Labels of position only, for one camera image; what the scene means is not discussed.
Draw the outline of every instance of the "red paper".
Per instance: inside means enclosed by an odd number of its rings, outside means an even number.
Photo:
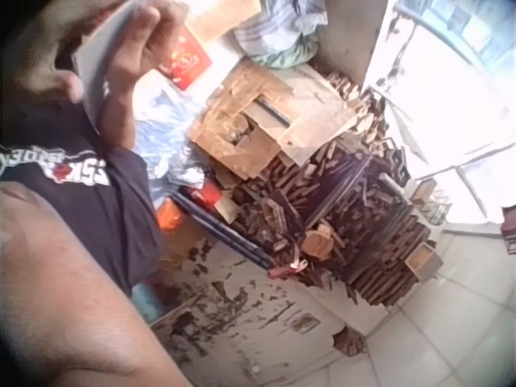
[[[210,66],[211,59],[202,46],[188,28],[183,27],[170,62],[161,66],[161,71],[179,89],[186,90]]]

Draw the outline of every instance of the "plastic bag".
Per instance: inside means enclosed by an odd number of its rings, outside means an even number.
[[[202,186],[204,172],[194,158],[194,145],[186,133],[204,107],[204,100],[196,102],[182,94],[157,71],[138,82],[133,98],[133,150],[147,162],[150,179],[170,172],[169,178],[177,184]]]

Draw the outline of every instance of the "white wall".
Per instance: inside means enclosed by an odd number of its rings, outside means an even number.
[[[343,359],[295,387],[490,387],[516,377],[515,260],[501,239],[445,233],[444,266]]]
[[[394,0],[326,0],[317,58],[362,85],[377,41],[385,41]],[[382,25],[387,14],[387,23]]]

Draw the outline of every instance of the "person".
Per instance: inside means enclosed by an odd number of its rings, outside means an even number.
[[[133,18],[106,75],[110,94],[98,132],[81,104],[54,99],[56,84],[31,88],[2,72],[3,85],[31,95],[30,104],[9,112],[0,151],[2,352],[13,355],[28,382],[190,386],[127,297],[160,248],[146,165],[131,151],[132,92],[169,57],[184,18],[183,8],[165,0]],[[30,50],[17,42],[5,52],[13,47]],[[5,64],[16,57],[27,56],[2,55],[2,68],[14,69]],[[70,97],[69,87],[58,86]]]

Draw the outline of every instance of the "wooden plank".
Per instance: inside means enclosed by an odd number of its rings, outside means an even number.
[[[260,0],[218,0],[206,12],[188,18],[186,25],[206,44],[260,12]]]

